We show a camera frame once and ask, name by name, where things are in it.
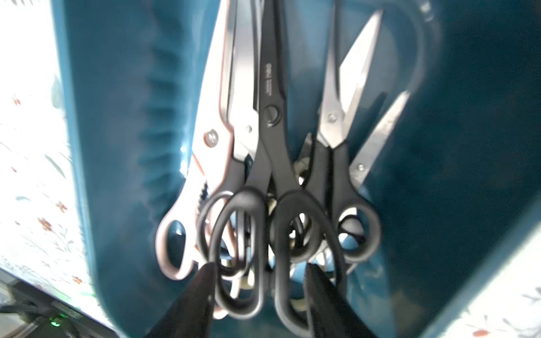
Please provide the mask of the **pink kitchen scissors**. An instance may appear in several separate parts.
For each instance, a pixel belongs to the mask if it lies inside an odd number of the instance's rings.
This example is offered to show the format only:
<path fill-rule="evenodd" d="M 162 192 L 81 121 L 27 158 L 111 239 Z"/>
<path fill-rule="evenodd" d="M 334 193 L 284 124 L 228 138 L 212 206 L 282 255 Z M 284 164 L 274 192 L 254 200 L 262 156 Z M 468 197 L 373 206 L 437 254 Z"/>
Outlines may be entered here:
<path fill-rule="evenodd" d="M 195 262 L 204 262 L 196 246 L 199 201 L 204 187 L 214 192 L 223 182 L 232 150 L 232 133 L 221 117 L 221 94 L 223 64 L 230 61 L 226 33 L 232 26 L 229 22 L 235 22 L 236 10 L 236 1 L 219 2 L 201 84 L 187 178 L 180 196 L 156 231 L 156 259 L 161 272 L 174 281 L 185 279 Z M 168 254 L 168 231 L 175 221 L 185 229 L 185 248 L 178 268 Z"/>

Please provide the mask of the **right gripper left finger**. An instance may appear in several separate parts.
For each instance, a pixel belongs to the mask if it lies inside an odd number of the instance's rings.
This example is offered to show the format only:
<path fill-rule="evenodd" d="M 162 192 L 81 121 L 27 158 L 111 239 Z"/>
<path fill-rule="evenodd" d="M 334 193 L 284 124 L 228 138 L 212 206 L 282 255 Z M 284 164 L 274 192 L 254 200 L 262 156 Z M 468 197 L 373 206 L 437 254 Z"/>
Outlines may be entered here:
<path fill-rule="evenodd" d="M 187 289 L 166 311 L 147 337 L 208 337 L 214 313 L 217 267 L 202 266 Z"/>

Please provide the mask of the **blue handled scissors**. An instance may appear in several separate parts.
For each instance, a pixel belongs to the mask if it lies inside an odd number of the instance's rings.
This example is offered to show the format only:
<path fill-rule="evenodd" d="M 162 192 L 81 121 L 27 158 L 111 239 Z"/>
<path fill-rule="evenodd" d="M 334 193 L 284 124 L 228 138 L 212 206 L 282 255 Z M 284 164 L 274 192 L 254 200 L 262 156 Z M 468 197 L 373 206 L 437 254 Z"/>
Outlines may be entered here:
<path fill-rule="evenodd" d="M 408 91 L 403 91 L 397 96 L 354 157 L 349 166 L 349 177 L 355 190 L 359 190 L 368 177 L 410 96 L 411 93 Z"/>

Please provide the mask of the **small black scissors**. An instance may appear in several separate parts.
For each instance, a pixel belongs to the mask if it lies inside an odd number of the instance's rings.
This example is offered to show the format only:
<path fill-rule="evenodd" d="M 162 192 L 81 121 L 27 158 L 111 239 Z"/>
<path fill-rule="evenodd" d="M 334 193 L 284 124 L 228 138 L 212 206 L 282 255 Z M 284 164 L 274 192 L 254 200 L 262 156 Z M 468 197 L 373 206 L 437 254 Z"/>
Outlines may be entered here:
<path fill-rule="evenodd" d="M 333 225 L 338 232 L 362 238 L 357 249 L 344 251 L 345 261 L 349 264 L 369 260 L 376 253 L 382 237 L 380 216 L 351 183 L 347 142 L 368 80 L 382 17 L 381 9 L 372 14 L 344 61 L 339 62 L 338 12 L 333 12 L 318 132 L 314 142 L 316 153 L 311 160 L 311 177 L 324 167 L 331 168 L 331 198 L 327 208 Z"/>

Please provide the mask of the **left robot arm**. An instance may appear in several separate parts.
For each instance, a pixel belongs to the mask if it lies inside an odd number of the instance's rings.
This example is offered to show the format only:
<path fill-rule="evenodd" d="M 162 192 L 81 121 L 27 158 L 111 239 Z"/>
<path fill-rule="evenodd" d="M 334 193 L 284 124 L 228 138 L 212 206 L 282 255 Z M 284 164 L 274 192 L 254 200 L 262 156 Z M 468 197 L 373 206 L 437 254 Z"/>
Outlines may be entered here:
<path fill-rule="evenodd" d="M 2 337 L 117 337 L 85 313 L 1 270 Z"/>

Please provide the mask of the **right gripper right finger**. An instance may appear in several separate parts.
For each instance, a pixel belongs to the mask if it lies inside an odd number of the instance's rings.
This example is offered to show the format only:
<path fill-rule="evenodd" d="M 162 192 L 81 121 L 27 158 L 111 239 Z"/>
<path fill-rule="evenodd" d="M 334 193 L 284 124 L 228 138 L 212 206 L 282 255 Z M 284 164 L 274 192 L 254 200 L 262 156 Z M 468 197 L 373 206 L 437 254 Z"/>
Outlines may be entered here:
<path fill-rule="evenodd" d="M 310 337 L 375 337 L 324 272 L 312 263 L 305 269 L 304 296 Z"/>

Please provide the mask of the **teal plastic storage box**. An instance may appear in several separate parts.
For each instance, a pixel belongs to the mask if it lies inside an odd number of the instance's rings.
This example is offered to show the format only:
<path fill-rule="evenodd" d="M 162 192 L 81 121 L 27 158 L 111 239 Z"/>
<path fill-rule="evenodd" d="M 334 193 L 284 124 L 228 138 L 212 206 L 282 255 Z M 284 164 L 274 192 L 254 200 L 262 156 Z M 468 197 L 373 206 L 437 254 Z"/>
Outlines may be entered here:
<path fill-rule="evenodd" d="M 54 1 L 77 206 L 97 298 L 143 337 L 187 286 L 154 237 L 190 160 L 217 1 Z M 362 188 L 383 221 L 347 298 L 380 337 L 446 331 L 540 222 L 539 1 L 343 1 L 345 53 L 384 8 L 355 155 L 411 97 Z"/>

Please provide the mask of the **all black scissors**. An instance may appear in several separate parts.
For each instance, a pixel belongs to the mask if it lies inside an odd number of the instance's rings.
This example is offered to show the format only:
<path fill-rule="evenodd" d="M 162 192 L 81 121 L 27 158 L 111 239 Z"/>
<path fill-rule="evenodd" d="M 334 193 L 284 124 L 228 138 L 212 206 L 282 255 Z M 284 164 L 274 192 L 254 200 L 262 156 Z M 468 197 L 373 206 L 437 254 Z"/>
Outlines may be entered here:
<path fill-rule="evenodd" d="M 231 317 L 247 320 L 263 308 L 266 287 L 274 287 L 274 304 L 278 317 L 290 332 L 309 337 L 314 330 L 311 314 L 301 315 L 290 301 L 290 266 L 294 252 L 289 246 L 289 229 L 299 215 L 313 224 L 307 245 L 300 258 L 308 260 L 326 242 L 335 264 L 332 291 L 346 292 L 346 263 L 338 234 L 325 209 L 330 153 L 314 145 L 308 180 L 300 185 L 294 175 L 287 150 L 287 102 L 285 84 L 285 45 L 282 25 L 282 4 L 267 1 L 263 7 L 261 51 L 259 62 L 259 141 L 245 185 L 237 190 L 220 192 L 204 205 L 205 210 L 225 200 L 209 239 L 198 241 L 215 265 L 215 301 Z M 250 245 L 254 286 L 246 299 L 234 299 L 223 288 L 226 269 L 219 264 L 221 237 L 234 214 L 250 227 Z"/>

